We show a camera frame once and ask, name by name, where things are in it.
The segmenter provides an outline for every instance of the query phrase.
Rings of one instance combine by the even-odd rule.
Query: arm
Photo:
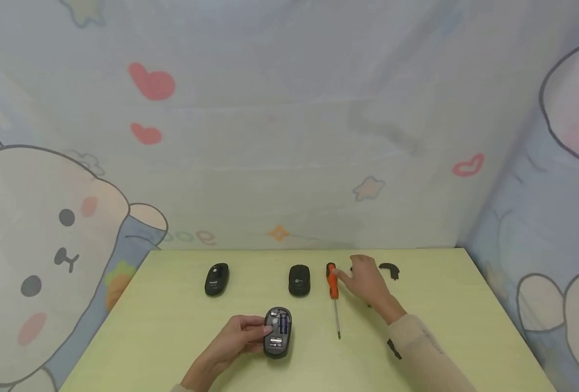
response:
[[[475,392],[466,376],[447,356],[429,329],[414,315],[407,314],[389,289],[372,257],[350,256],[352,277],[335,269],[348,291],[362,298],[388,325],[389,338],[401,362],[426,392]]]
[[[388,323],[389,338],[414,379],[428,392],[475,392],[476,389],[416,316],[388,298],[377,309]]]
[[[171,392],[208,392],[215,379],[241,354],[263,352],[263,338],[272,331],[264,322],[259,316],[231,317]]]

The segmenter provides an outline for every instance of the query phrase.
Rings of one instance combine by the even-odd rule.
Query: pink cheek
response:
[[[97,198],[96,197],[87,197],[84,198],[82,201],[82,206],[80,206],[80,211],[82,212],[82,216],[84,218],[89,218],[95,214],[97,210]]]
[[[21,327],[17,335],[17,343],[20,346],[28,346],[41,333],[45,326],[47,315],[45,313],[35,313]]]

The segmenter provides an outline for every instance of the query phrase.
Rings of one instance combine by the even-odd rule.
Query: bunny eye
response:
[[[21,293],[26,297],[34,297],[41,292],[41,278],[36,275],[26,277],[21,284]]]
[[[76,216],[73,211],[65,208],[58,213],[58,220],[63,226],[69,227],[76,221]]]

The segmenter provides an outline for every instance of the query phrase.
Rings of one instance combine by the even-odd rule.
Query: wall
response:
[[[61,385],[150,249],[455,245],[578,14],[0,1],[0,389]]]
[[[465,245],[559,392],[579,391],[579,21]]]

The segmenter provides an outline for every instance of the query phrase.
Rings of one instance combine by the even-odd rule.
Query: table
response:
[[[231,315],[274,306],[294,318],[289,355],[240,358],[212,390],[413,391],[384,323],[341,283],[338,340],[325,266],[348,269],[354,253],[397,265],[396,281],[381,271],[390,290],[479,391],[554,391],[465,250],[410,249],[151,252],[61,392],[169,391]],[[230,281],[210,298],[204,278],[219,262],[230,266]],[[310,268],[307,297],[288,292],[294,264]]]

